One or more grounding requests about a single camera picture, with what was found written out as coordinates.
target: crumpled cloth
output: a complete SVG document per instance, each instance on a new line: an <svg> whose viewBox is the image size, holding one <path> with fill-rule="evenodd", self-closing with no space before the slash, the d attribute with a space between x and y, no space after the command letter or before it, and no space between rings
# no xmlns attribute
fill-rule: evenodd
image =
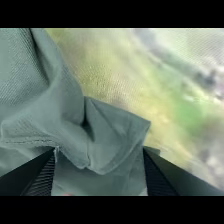
<svg viewBox="0 0 224 224"><path fill-rule="evenodd" d="M85 97L43 29L2 28L0 49L0 176L58 147L52 195L139 195L150 122Z"/></svg>

